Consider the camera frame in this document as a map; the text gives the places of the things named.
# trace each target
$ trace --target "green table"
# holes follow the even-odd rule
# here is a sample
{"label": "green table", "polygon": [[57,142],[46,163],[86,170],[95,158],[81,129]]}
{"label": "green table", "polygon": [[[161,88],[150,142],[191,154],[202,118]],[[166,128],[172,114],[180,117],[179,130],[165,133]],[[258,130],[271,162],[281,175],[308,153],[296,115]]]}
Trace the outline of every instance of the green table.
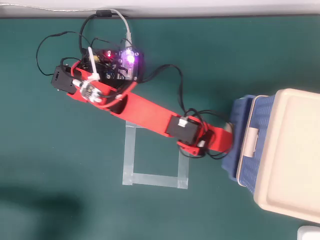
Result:
{"label": "green table", "polygon": [[[193,159],[189,188],[122,185],[125,122],[57,92],[35,63],[47,35],[83,19],[1,19],[1,240],[294,240],[303,220],[260,209],[220,161]],[[133,19],[150,72],[176,64],[187,108],[229,113],[234,99],[278,89],[320,92],[320,16]],[[96,19],[84,34],[118,42],[123,22]],[[80,57],[76,35],[49,39],[50,73]],[[134,92],[181,113],[168,69]],[[137,132],[134,172],[176,176],[174,139]]]}

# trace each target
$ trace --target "container lid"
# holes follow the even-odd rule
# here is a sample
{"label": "container lid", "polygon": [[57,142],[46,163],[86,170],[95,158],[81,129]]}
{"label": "container lid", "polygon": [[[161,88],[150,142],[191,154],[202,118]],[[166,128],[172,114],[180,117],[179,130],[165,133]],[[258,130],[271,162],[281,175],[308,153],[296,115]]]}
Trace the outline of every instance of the container lid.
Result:
{"label": "container lid", "polygon": [[320,94],[276,93],[254,200],[265,210],[320,223]]}

